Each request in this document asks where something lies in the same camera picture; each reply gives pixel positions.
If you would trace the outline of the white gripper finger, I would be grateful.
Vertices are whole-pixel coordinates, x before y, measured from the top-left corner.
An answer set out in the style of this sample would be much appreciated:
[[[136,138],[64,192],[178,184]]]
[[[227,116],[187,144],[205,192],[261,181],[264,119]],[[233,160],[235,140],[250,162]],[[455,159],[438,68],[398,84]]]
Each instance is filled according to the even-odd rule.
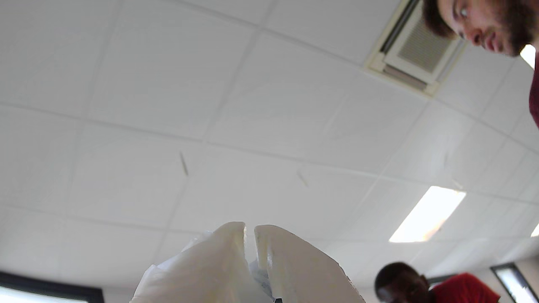
[[[150,266],[133,303],[271,303],[245,259],[245,223],[228,222]]]
[[[363,303],[337,261],[281,227],[254,229],[254,279],[275,303]]]

